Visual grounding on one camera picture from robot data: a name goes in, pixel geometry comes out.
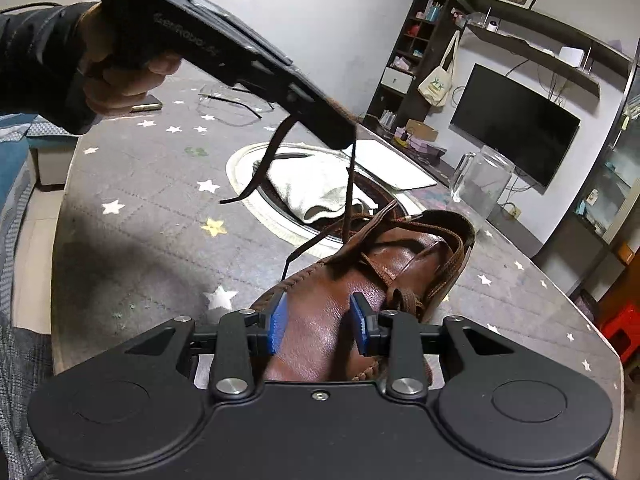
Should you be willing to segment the dark sleeved left forearm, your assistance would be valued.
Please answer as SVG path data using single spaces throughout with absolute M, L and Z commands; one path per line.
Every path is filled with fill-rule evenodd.
M 1 17 L 1 113 L 37 114 L 71 134 L 86 133 L 96 113 L 86 103 L 79 63 L 86 45 L 78 24 L 90 3 Z

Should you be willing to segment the person's left hand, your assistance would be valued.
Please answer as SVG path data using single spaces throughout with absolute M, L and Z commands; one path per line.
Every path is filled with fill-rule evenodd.
M 180 67 L 182 58 L 165 52 L 144 63 L 110 63 L 99 70 L 114 52 L 112 29 L 102 6 L 94 4 L 81 15 L 77 31 L 85 50 L 78 64 L 84 76 L 82 90 L 90 110 L 100 116 L 125 115 Z

